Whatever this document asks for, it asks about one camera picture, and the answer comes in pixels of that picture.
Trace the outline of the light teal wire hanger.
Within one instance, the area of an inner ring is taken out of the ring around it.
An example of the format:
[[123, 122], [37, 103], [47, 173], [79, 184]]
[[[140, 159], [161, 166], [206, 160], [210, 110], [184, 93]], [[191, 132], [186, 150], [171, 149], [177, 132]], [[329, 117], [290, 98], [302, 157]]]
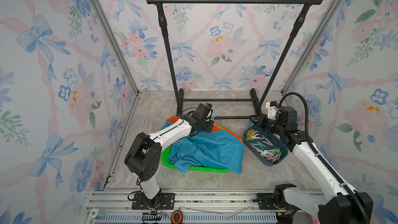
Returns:
[[216, 109], [212, 108], [210, 112], [208, 113], [208, 116], [206, 117], [206, 121], [210, 120], [215, 120], [215, 118], [218, 116], [218, 112]]

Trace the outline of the dark teal clothespin bin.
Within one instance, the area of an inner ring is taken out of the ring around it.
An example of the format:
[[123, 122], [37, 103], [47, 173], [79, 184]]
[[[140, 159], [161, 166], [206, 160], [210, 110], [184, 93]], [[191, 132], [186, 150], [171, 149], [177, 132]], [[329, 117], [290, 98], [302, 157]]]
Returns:
[[288, 155], [288, 148], [278, 137], [252, 125], [243, 132], [244, 144], [266, 166], [274, 166], [282, 162]]

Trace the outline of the teal t-shirt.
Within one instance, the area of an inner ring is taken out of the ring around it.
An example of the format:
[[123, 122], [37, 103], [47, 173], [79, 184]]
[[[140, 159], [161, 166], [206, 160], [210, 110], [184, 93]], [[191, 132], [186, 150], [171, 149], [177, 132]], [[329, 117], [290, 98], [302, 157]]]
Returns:
[[228, 169], [239, 175], [243, 168], [245, 145], [225, 130], [185, 137], [172, 144], [169, 162], [182, 173], [194, 167]]

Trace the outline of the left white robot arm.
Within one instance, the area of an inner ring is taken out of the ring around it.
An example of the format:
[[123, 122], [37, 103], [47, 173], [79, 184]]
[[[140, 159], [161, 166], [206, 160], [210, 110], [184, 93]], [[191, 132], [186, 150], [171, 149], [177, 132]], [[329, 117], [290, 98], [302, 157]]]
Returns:
[[212, 113], [211, 104], [201, 103], [165, 129], [152, 134], [141, 132], [136, 136], [124, 164], [137, 176], [140, 193], [149, 203], [157, 205], [162, 195], [155, 179], [161, 153], [185, 137], [193, 137], [200, 132], [210, 133], [214, 124]]

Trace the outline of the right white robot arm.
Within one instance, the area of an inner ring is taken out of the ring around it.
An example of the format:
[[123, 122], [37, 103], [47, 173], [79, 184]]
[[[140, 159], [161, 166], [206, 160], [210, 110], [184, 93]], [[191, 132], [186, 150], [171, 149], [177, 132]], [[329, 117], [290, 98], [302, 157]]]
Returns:
[[297, 127], [297, 112], [292, 107], [279, 107], [276, 118], [266, 114], [252, 115], [252, 129], [271, 137], [274, 145], [281, 145], [295, 155], [308, 169], [322, 190], [315, 196], [300, 190], [293, 184], [275, 186], [272, 195], [258, 195], [260, 206], [277, 209], [293, 207], [289, 214], [280, 219], [291, 219], [302, 210], [316, 218], [321, 224], [368, 224], [371, 220], [373, 200], [369, 194], [358, 192], [338, 174], [330, 162], [316, 147], [306, 131]]

